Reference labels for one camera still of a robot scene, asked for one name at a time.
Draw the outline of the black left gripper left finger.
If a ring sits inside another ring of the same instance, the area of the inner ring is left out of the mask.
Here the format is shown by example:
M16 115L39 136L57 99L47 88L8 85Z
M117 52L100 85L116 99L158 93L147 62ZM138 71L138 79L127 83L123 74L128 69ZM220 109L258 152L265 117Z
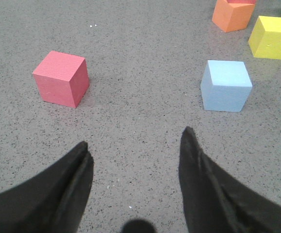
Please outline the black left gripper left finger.
M93 182L94 160L80 142L56 163L0 193L0 233L75 233Z

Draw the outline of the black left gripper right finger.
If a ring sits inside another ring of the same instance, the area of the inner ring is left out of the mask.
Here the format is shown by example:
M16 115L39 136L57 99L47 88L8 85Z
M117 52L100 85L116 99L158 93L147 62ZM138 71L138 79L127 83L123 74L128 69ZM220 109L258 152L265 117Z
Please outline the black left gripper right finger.
M191 127L181 137L179 180L190 233L281 233L281 206L212 161Z

